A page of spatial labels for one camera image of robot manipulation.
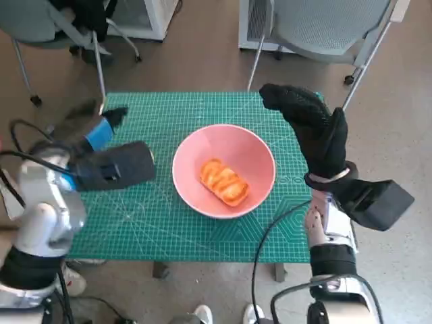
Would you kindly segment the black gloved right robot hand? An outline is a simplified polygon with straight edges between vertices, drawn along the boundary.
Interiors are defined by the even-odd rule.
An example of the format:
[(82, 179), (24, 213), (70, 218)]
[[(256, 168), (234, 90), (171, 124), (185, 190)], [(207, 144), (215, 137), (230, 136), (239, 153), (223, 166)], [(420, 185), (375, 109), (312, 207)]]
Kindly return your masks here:
[(346, 169), (348, 124), (342, 108), (330, 112), (320, 97), (296, 86), (264, 84), (266, 109), (278, 111), (294, 130), (308, 171), (330, 179)]

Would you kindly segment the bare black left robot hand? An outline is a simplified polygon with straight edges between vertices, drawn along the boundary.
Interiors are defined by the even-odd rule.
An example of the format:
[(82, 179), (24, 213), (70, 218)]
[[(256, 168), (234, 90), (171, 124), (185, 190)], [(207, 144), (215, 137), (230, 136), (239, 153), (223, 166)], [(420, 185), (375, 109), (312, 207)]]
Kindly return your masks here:
[(96, 99), (74, 107), (65, 117), (65, 133), (61, 141), (75, 152), (85, 155), (101, 150), (112, 138), (128, 114), (127, 106), (103, 111), (104, 104)]

